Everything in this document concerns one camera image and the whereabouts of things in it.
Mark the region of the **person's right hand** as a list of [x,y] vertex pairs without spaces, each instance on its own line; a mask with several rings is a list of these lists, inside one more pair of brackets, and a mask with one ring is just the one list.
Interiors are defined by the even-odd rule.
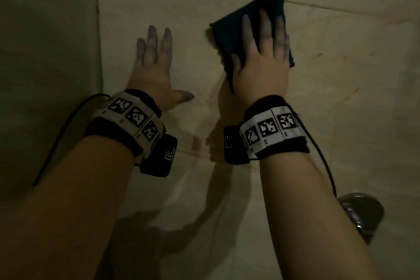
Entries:
[[243,49],[246,56],[244,88],[234,88],[234,94],[247,109],[258,99],[278,95],[285,97],[288,90],[290,67],[284,63],[284,39],[288,35],[281,17],[276,21],[274,53],[261,54],[259,42],[253,36],[250,19],[242,18]]

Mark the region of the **person's left hand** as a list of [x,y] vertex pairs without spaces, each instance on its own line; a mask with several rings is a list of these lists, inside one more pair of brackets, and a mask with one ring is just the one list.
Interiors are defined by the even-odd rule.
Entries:
[[169,28],[165,28],[159,39],[156,64],[147,64],[147,39],[139,38],[133,72],[126,89],[136,89],[149,95],[162,111],[170,111],[177,105],[171,104],[172,88],[170,70],[173,58],[173,38]]

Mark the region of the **dark teal cleaning cloth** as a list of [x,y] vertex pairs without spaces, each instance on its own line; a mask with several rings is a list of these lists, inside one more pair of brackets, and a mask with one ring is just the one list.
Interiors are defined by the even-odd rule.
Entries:
[[214,42],[223,58],[224,70],[231,93],[234,93],[232,83],[234,66],[231,56],[236,54],[242,64],[246,61],[243,49],[242,18],[245,15],[249,17],[253,36],[256,39],[256,43],[258,43],[260,39],[259,13],[263,9],[271,21],[272,38],[274,40],[276,37],[277,19],[281,17],[284,24],[286,24],[284,2],[285,0],[253,0],[210,24]]

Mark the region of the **person's left forearm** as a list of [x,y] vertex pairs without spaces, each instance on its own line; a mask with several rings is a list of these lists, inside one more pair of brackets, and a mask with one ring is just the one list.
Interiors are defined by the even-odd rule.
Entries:
[[82,139],[0,220],[0,280],[93,280],[134,162],[115,140]]

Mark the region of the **person's right forearm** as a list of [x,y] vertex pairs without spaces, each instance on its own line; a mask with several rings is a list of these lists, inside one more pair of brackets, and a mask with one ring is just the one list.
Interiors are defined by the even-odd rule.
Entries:
[[368,247],[309,154],[260,160],[271,239],[283,280],[381,280]]

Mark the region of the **black wristband with marker tags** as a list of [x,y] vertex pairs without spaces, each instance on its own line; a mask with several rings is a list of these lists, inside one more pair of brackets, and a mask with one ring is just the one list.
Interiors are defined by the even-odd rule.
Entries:
[[92,114],[85,137],[102,136],[113,139],[127,147],[135,157],[148,159],[165,134],[156,109],[146,94],[133,95],[117,92]]
[[288,152],[310,153],[297,117],[278,95],[260,98],[245,111],[239,135],[249,160]]

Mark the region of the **round chrome wall fixture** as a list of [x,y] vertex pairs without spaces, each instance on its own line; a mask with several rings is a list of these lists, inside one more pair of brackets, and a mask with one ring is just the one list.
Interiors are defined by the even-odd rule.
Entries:
[[362,192],[342,195],[338,201],[369,246],[385,215],[383,205],[377,198]]

